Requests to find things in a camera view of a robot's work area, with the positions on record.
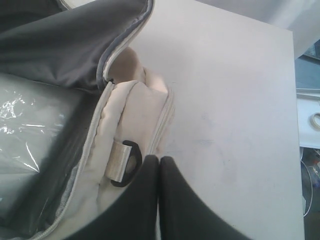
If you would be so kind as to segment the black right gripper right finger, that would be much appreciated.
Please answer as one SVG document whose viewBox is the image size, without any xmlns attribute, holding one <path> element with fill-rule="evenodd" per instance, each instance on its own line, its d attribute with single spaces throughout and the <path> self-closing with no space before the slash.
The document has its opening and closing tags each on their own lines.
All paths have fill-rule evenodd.
<svg viewBox="0 0 320 240">
<path fill-rule="evenodd" d="M 163 240 L 230 240 L 231 231 L 196 195 L 169 156 L 160 160 L 159 220 Z"/>
</svg>

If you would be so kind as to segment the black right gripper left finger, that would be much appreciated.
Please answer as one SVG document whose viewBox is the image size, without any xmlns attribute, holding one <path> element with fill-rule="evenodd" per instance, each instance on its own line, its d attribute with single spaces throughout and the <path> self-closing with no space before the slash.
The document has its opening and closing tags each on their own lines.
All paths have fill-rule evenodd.
<svg viewBox="0 0 320 240">
<path fill-rule="evenodd" d="M 99 217 L 68 240 L 154 240 L 159 159 L 148 155 L 128 188 Z"/>
</svg>

